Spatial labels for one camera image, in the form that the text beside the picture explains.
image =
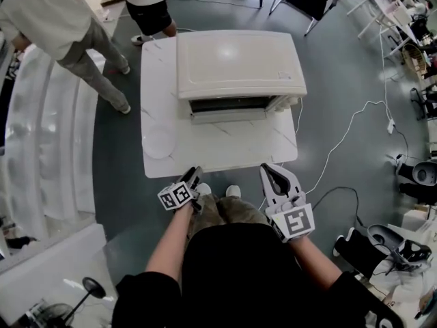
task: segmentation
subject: black shirt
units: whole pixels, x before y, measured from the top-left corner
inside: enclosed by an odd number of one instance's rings
[[[174,279],[153,272],[126,276],[117,289],[114,328],[364,327],[366,301],[380,303],[348,273],[318,290],[271,227],[246,223],[194,235],[182,294]]]

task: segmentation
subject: label on appliance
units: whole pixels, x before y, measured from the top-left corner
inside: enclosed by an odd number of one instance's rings
[[[287,72],[279,72],[279,78],[280,79],[292,79],[292,75],[290,73]]]

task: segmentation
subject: black round mirror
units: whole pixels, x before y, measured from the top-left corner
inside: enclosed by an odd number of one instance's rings
[[[103,299],[107,295],[100,283],[92,278],[84,277],[82,284],[86,291],[97,299]]]

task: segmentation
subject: white marble table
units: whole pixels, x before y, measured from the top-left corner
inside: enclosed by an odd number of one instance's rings
[[[177,99],[176,38],[146,42],[141,55],[141,135],[163,124],[176,136],[170,156],[153,159],[143,151],[148,178],[294,161],[298,156],[292,112],[265,120],[191,124],[188,105]]]

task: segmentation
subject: black sleeve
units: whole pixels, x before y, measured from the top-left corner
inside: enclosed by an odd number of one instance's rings
[[[125,276],[117,285],[112,327],[173,327],[180,318],[181,292],[171,277],[157,272]]]
[[[350,273],[343,273],[326,293],[324,317],[336,322],[338,327],[364,327],[365,317],[372,311],[378,322],[387,319],[393,328],[403,328],[404,324],[396,313],[364,287]]]

